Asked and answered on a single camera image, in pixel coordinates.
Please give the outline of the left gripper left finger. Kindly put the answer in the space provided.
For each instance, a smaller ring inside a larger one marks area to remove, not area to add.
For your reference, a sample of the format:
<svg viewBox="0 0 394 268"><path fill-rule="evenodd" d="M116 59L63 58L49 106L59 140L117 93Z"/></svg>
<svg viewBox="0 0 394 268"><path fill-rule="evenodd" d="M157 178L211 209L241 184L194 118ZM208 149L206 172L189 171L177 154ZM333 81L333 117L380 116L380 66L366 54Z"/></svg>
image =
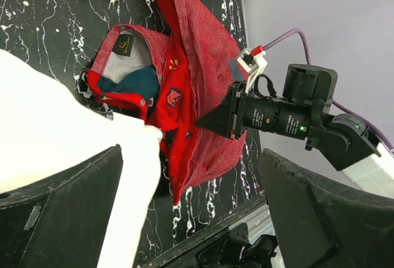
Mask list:
<svg viewBox="0 0 394 268"><path fill-rule="evenodd" d="M115 145L1 194L1 267L96 267L123 168Z"/></svg>

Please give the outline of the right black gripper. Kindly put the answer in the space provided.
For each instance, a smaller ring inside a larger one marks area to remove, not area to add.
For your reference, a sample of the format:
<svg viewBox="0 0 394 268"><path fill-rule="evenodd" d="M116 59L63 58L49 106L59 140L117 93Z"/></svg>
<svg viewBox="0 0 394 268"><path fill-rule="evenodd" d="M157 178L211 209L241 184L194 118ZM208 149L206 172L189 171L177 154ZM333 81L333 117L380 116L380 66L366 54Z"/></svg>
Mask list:
<svg viewBox="0 0 394 268"><path fill-rule="evenodd" d="M221 103L200 116L195 124L227 139L239 139L246 130L243 123L246 82L234 82Z"/></svg>

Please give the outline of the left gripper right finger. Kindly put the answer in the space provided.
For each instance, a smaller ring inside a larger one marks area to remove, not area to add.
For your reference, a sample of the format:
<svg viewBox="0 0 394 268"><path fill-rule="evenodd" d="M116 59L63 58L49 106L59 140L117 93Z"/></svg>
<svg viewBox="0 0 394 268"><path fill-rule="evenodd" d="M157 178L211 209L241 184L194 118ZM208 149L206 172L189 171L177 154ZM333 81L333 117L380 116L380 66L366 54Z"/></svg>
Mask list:
<svg viewBox="0 0 394 268"><path fill-rule="evenodd" d="M286 267L393 267L393 199L265 149L260 175Z"/></svg>

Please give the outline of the red patterned pillowcase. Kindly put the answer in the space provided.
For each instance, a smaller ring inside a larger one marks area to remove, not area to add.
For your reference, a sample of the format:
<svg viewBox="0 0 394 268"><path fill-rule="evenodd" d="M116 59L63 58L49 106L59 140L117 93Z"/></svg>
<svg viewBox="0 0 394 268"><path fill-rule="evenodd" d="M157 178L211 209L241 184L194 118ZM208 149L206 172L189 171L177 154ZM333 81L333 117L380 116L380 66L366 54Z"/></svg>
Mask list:
<svg viewBox="0 0 394 268"><path fill-rule="evenodd" d="M197 127L236 79L236 41L200 0L155 0L170 33L120 24L107 34L87 84L95 98L132 110L164 134L173 202L189 187L215 179L239 161L245 139L229 140Z"/></svg>

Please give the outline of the white pillow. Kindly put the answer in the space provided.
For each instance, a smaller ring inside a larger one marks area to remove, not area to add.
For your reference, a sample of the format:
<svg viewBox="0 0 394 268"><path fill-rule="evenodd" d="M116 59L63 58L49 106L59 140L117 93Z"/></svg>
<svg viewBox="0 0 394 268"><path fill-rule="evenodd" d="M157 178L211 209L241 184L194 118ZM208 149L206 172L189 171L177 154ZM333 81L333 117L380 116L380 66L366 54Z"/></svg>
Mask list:
<svg viewBox="0 0 394 268"><path fill-rule="evenodd" d="M17 189L120 145L123 170L98 260L132 267L161 176L161 131L137 118L113 120L81 105L70 90L1 51L1 191Z"/></svg>

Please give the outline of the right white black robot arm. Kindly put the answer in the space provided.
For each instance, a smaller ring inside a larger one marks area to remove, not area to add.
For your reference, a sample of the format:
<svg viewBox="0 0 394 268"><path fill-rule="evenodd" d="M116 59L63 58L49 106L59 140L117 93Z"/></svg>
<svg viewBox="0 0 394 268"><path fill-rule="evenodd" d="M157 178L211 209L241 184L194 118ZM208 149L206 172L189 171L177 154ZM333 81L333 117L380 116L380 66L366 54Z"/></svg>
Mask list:
<svg viewBox="0 0 394 268"><path fill-rule="evenodd" d="M336 71L290 64L279 97L265 74L234 82L223 101L199 117L196 125L227 139L239 139L247 128L306 141L333 168L361 190L393 197L393 146L363 117L343 108L330 114Z"/></svg>

